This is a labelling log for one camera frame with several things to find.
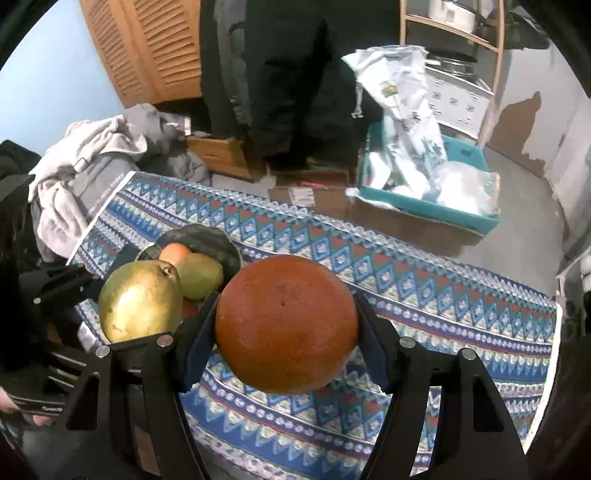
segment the label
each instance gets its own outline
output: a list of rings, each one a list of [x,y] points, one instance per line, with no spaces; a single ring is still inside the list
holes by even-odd
[[[188,137],[189,135],[191,135],[191,117],[186,116],[184,118],[184,130],[185,130],[185,136]]]
[[[290,200],[292,204],[299,207],[313,207],[315,205],[314,190],[301,187],[290,188]]]
[[[43,405],[41,407],[44,411],[55,411],[55,412],[61,412],[61,407],[46,407],[45,405]]]

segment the small orange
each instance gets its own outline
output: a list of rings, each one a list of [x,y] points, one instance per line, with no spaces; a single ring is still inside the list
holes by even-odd
[[[190,253],[191,251],[183,244],[173,243],[168,244],[166,247],[162,249],[160,255],[158,256],[158,259],[164,260],[168,263],[172,263],[176,267],[179,263],[181,263],[183,258],[185,258]]]

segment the table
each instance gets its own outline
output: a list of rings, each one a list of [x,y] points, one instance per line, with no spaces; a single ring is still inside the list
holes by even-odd
[[[111,196],[70,258],[99,275],[130,242],[151,245],[190,222],[224,230],[246,262],[301,255],[362,291],[400,335],[456,353],[468,346],[486,365],[527,450],[554,381],[560,308],[545,295],[495,273],[415,249],[296,206],[131,173]],[[97,342],[97,306],[76,306]],[[240,382],[214,352],[201,381],[182,396],[195,440],[262,478],[359,478],[391,398],[371,382],[356,349],[330,385],[290,397]],[[413,474],[428,467],[440,389],[429,393]]]

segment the yellow pear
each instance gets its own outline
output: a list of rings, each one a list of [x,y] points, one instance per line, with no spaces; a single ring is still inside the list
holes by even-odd
[[[173,332],[182,312],[178,272],[162,260],[122,265],[107,279],[99,295],[100,326],[113,343]]]

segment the wooden drawer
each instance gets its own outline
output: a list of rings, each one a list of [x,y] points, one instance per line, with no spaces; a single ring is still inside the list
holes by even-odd
[[[254,155],[247,160],[244,142],[187,137],[187,146],[214,172],[252,181],[260,179],[265,173]]]

